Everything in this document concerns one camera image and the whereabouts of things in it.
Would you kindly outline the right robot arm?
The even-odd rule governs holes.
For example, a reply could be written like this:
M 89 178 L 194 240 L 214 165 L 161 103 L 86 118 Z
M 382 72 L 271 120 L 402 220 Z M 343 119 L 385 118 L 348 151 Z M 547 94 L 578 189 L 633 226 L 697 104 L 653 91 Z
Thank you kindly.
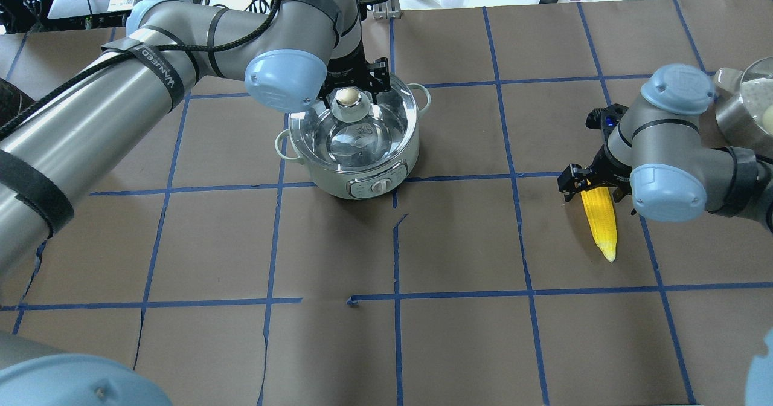
M 737 152 L 718 131 L 715 106 L 734 96 L 698 67 L 659 68 L 629 102 L 580 111 L 591 153 L 559 175 L 583 231 L 583 192 L 623 192 L 616 260 L 627 259 L 629 224 L 645 241 L 664 312 L 645 332 L 666 341 L 654 358 L 637 355 L 647 381 L 676 385 L 668 404 L 745 403 L 751 361 L 771 330 L 771 162 Z

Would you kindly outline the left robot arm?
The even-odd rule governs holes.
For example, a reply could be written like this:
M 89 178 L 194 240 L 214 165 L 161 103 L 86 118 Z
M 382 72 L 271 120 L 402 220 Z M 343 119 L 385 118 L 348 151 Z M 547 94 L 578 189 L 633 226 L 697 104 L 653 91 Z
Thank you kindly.
M 35 252 L 204 76 L 301 112 L 362 59 L 356 0 L 272 0 L 268 15 L 177 0 L 133 6 L 126 37 L 2 127 L 2 266 Z

